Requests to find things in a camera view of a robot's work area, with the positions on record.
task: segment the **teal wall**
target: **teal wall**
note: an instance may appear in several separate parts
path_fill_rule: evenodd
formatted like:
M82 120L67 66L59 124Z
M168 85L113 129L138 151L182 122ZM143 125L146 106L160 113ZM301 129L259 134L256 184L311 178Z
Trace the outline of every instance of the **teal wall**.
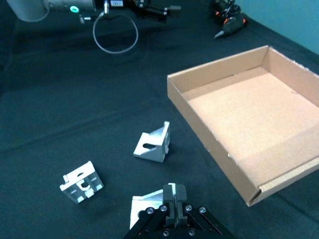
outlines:
M264 26L319 54L319 0L236 0Z

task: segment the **label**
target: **label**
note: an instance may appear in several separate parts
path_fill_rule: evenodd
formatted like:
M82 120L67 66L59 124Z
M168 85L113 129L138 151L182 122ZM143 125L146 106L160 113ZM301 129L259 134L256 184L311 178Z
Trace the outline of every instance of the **label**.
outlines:
M124 6L122 0L111 0L111 6Z

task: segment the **bolt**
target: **bolt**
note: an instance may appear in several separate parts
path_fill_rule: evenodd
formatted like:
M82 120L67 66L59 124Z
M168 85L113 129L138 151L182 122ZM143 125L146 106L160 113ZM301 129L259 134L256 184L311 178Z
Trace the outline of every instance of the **bolt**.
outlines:
M160 208L160 210L162 211L162 212L165 212L166 210L167 210L167 206L161 206L161 208Z
M201 213L206 213L206 208L205 208L205 207L200 207L200 208L199 208L199 211L200 211Z
M152 214L154 212L154 209L153 208L147 208L146 212L148 214Z
M163 236L164 236L164 237L169 236L169 231L164 231L164 232L163 232Z
M186 211L191 211L191 210L192 210L192 207L191 207L191 205L187 205L187 206L185 207L185 209L186 209Z
M195 231L194 231L193 229L191 229L191 230L188 231L188 234L189 234L190 236L193 236L193 235L195 235Z

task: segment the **cardboard box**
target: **cardboard box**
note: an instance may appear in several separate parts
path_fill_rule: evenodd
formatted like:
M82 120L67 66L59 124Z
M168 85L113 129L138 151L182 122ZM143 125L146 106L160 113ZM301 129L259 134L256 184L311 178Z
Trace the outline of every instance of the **cardboard box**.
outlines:
M272 47L168 75L167 90L248 206L319 168L319 76Z

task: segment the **green light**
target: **green light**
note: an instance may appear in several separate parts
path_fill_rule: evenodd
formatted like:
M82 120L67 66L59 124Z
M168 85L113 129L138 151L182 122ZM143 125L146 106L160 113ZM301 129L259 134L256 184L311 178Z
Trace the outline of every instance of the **green light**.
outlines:
M77 6L71 6L70 10L71 10L71 12L74 12L74 13L78 13L80 11Z

